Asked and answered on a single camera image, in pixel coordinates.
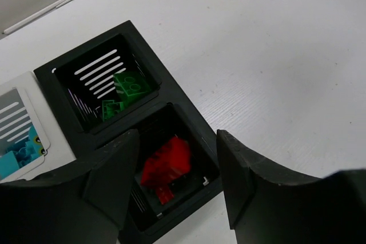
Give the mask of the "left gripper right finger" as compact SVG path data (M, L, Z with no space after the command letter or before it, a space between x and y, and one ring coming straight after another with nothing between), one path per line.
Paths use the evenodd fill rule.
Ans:
M217 131L229 226L238 243L364 243L365 170L316 178Z

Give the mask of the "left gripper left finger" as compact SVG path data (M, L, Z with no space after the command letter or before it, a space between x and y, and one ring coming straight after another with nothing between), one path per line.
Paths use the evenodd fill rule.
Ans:
M138 131L129 130L34 179L1 184L1 242L116 243L139 145Z

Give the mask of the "small red lego brick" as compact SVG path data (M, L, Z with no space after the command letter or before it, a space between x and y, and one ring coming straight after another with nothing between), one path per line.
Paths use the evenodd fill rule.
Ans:
M174 198L174 194L168 185L159 186L155 189L156 196L162 205L167 204Z

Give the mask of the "teal lego brick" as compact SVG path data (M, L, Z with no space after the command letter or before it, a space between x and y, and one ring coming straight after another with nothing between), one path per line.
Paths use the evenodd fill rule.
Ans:
M39 166L47 155L34 126L27 136L6 149L1 156L1 181L17 179Z

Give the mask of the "red rectangular lego brick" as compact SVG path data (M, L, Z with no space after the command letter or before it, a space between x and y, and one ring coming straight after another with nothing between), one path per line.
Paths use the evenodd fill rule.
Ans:
M187 141L173 137L144 163L141 185L155 189L170 184L191 170L191 150Z

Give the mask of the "green sloped lego brick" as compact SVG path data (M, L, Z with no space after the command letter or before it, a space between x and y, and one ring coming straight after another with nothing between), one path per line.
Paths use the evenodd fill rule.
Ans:
M102 101L102 120L106 121L124 110L124 103L115 100Z

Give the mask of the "green square lego brick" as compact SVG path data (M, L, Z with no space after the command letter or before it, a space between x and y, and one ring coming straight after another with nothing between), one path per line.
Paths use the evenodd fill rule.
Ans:
M117 94L125 106L140 100L151 92L146 79L138 72L122 72L113 75Z

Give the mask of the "white two-bin container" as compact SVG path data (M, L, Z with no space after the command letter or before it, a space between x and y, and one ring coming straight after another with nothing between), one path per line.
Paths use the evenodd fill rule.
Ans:
M47 155L39 166L10 181L31 180L76 159L34 74L27 72L1 84L1 156L8 147L27 136L32 126Z

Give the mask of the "black two-bin container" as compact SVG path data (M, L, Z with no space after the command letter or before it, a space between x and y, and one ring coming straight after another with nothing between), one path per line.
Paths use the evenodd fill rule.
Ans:
M151 92L102 120L102 101L120 101L113 75L138 72ZM138 32L126 21L34 71L76 157L136 129L140 150L121 243L153 243L222 191L216 135ZM171 138L189 144L192 169L170 184L174 198L162 205L141 186L145 161Z

